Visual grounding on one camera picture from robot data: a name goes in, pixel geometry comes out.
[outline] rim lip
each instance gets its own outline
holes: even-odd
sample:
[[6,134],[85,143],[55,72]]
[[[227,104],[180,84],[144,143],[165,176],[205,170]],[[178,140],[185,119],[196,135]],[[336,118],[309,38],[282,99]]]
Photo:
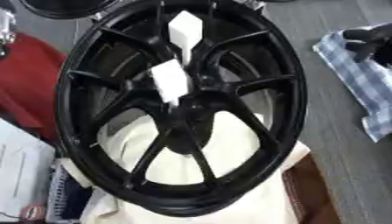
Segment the rim lip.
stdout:
[[32,6],[30,3],[27,3],[26,1],[28,0],[20,0],[22,5],[29,11],[31,11],[34,14],[37,14],[41,17],[44,18],[51,18],[51,19],[76,19],[76,18],[86,18],[89,16],[94,15],[95,13],[98,13],[100,11],[104,11],[107,8],[113,6],[114,4],[117,4],[119,0],[107,0],[104,1],[103,3],[100,3],[94,7],[85,9],[85,10],[77,10],[73,13],[67,13],[67,12],[56,12],[56,11],[49,11],[49,10],[41,10],[38,9],[34,6]]
[[[124,18],[128,17],[129,15],[132,15],[133,13],[148,9],[149,6],[150,7],[152,6],[151,4],[152,2],[153,1],[140,1],[140,2],[130,3],[128,5],[123,6],[122,8],[116,10],[115,12],[112,12],[111,14],[107,15],[103,20],[101,20],[99,23],[97,23],[92,28],[90,28],[90,30],[80,39],[79,43],[72,50],[72,52],[66,59],[66,62],[63,64],[61,75],[58,80],[58,85],[56,87],[56,103],[55,103],[56,114],[55,115],[56,115],[57,130],[61,139],[62,147],[64,149],[67,149],[66,154],[73,160],[73,162],[77,165],[77,167],[81,171],[83,171],[83,173],[94,184],[96,184],[99,187],[102,187],[103,190],[105,190],[106,192],[111,193],[116,197],[121,198],[122,200],[127,200],[131,203],[138,204],[139,206],[146,207],[151,211],[160,214],[177,216],[177,217],[208,214],[222,209],[222,207],[224,207],[222,203],[223,204],[231,204],[231,203],[228,203],[226,200],[225,201],[219,200],[217,199],[216,196],[212,194],[204,194],[198,197],[197,199],[162,199],[162,198],[157,198],[157,197],[141,194],[139,192],[134,192],[130,190],[119,191],[119,189],[116,188],[116,185],[110,184],[111,179],[109,179],[108,177],[103,177],[102,175],[92,170],[89,170],[90,166],[87,165],[85,161],[83,161],[83,159],[77,155],[78,151],[80,151],[81,148],[78,145],[76,145],[74,140],[72,139],[72,137],[74,137],[74,133],[70,131],[72,129],[71,120],[68,119],[69,117],[65,117],[66,113],[64,111],[64,105],[62,105],[63,103],[62,94],[65,89],[63,82],[67,74],[66,71],[69,69],[69,67],[81,62],[84,53],[86,53],[89,47],[95,42],[95,37],[97,36],[96,34],[97,32],[99,32],[99,28],[102,25],[107,25],[107,24],[113,25],[118,21],[121,21]],[[189,5],[189,4],[202,4],[202,2],[203,1],[193,2],[192,0],[186,0],[186,1],[173,0],[173,1],[167,1],[167,4],[180,3],[183,5]],[[297,102],[298,103],[297,110],[294,109],[296,111],[293,119],[295,120],[295,122],[293,122],[290,139],[287,139],[286,137],[285,139],[286,141],[283,141],[284,144],[282,143],[281,145],[282,146],[281,150],[283,153],[280,153],[276,157],[274,157],[274,160],[269,164],[269,166],[265,167],[263,171],[260,171],[257,176],[254,176],[252,179],[246,181],[246,183],[243,183],[241,186],[236,187],[236,189],[231,189],[231,191],[224,192],[225,196],[229,197],[230,199],[234,199],[234,198],[238,199],[244,193],[258,186],[266,178],[268,178],[276,170],[276,168],[286,159],[286,157],[290,154],[292,147],[297,141],[299,134],[304,126],[305,111],[307,105],[305,74],[299,62],[298,56],[295,54],[290,43],[288,42],[286,37],[280,32],[280,30],[278,30],[277,27],[275,27],[268,19],[266,19],[261,15],[258,15],[252,10],[248,10],[248,9],[245,10],[245,9],[246,8],[243,8],[240,5],[238,6],[236,5],[231,10],[234,10],[235,13],[237,14],[241,14],[241,17],[245,18],[246,20],[253,21],[253,24],[255,25],[259,24],[269,28],[274,38],[277,39],[278,42],[282,45],[282,47],[280,48],[285,49],[284,53],[287,53],[287,55],[284,56],[288,61],[290,61],[290,65],[292,66],[292,69],[295,71],[295,74],[297,76],[297,89],[299,94],[298,99],[300,100]],[[219,205],[210,206],[207,210],[200,211],[198,205],[204,203],[212,203],[212,204],[218,203]],[[176,207],[177,210],[172,211],[171,208],[173,207]],[[196,210],[197,209],[199,210],[193,212],[186,211],[185,209],[189,207],[194,207],[196,208]]]

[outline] blue fabric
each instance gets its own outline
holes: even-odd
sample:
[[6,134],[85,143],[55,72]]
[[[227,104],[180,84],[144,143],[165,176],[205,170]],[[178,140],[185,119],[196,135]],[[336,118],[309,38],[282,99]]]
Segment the blue fabric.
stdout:
[[371,59],[354,62],[354,54],[345,46],[342,31],[337,31],[324,36],[313,50],[366,109],[368,116],[362,119],[363,127],[378,142],[392,132],[392,72]]

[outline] wire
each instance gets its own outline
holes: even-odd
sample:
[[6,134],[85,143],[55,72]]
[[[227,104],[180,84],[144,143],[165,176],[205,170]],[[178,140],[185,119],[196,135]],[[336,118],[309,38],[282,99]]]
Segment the wire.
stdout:
[[9,214],[4,213],[4,212],[0,212],[0,214],[3,215],[3,216],[5,216],[5,217],[11,218],[11,219],[20,219],[19,216],[9,215]]

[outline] white paper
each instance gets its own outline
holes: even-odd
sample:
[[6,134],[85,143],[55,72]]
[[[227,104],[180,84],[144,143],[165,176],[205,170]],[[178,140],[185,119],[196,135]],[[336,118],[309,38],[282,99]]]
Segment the white paper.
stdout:
[[[55,149],[0,118],[0,212],[46,203]],[[0,221],[17,221],[0,215]]]

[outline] black glove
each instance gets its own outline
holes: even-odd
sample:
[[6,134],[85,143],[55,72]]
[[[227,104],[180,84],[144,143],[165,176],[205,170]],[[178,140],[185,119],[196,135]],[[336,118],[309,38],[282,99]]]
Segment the black glove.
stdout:
[[17,10],[11,0],[0,0],[0,9],[6,10],[15,14]]
[[372,57],[383,66],[392,64],[392,24],[378,26],[369,31],[343,31],[343,37],[349,40],[346,49],[356,53],[356,62]]

